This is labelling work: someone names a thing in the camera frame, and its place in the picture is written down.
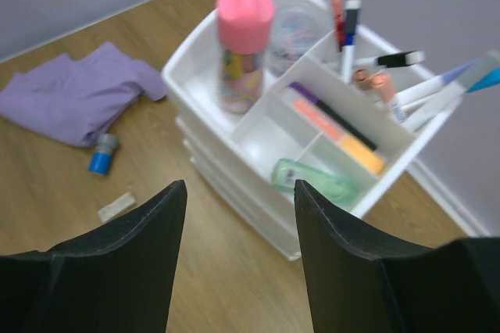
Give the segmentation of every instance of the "purple cloth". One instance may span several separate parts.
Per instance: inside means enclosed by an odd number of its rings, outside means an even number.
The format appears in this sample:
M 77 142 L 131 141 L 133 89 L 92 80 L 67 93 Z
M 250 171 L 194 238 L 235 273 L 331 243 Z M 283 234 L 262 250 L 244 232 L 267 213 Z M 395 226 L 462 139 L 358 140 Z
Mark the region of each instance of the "purple cloth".
M 0 91 L 0 115 L 70 145 L 91 146 L 140 94 L 166 95 L 160 73 L 106 42 L 80 61 L 59 55 Z

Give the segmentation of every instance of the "bottle with pink lid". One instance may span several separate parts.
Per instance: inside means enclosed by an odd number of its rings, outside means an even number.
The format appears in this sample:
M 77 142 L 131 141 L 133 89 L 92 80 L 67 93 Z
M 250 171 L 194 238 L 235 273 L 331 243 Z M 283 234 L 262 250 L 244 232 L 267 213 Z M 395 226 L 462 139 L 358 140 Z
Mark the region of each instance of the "bottle with pink lid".
M 232 113 L 246 113 L 263 93 L 263 60 L 274 17 L 273 0 L 217 0 L 222 55 L 218 99 Z

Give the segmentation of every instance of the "highlighter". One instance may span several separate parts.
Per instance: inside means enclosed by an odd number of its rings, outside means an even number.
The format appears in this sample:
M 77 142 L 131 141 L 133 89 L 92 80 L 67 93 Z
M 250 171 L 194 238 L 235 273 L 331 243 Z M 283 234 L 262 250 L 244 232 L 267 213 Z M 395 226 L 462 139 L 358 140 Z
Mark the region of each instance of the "highlighter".
M 360 140 L 348 133 L 340 124 L 332 120 L 327 114 L 317 109 L 306 98 L 291 88 L 285 90 L 283 97 L 291 106 L 312 122 L 330 138 L 338 147 L 349 154 L 358 163 L 373 174 L 380 174 L 384 169 L 384 161 L 373 153 Z

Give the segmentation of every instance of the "brown cap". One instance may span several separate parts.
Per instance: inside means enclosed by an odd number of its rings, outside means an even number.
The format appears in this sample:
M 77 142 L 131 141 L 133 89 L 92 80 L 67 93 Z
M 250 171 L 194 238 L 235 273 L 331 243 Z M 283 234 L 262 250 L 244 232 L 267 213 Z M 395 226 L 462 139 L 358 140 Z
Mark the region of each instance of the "brown cap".
M 370 75 L 368 74 L 367 69 L 357 69 L 352 74 L 352 83 L 356 84 L 362 91 L 368 91 L 369 89 L 372 89 L 370 83 Z
M 382 101 L 390 102 L 396 95 L 396 88 L 392 84 L 391 75 L 388 73 L 375 73 L 370 78 L 372 88 L 380 92 Z

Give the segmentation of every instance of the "colorful bottle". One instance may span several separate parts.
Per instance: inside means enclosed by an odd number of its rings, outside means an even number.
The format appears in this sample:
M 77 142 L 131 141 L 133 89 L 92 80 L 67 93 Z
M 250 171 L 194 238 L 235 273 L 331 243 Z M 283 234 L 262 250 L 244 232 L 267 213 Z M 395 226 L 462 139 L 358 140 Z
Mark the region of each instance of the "colorful bottle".
M 217 0 L 222 47 L 219 101 L 246 113 L 263 93 L 263 56 L 274 17 L 273 0 Z
M 359 194 L 356 184 L 351 181 L 292 159 L 280 159 L 271 175 L 271 183 L 283 192 L 293 193 L 298 179 L 309 182 L 325 198 L 336 204 L 350 205 Z

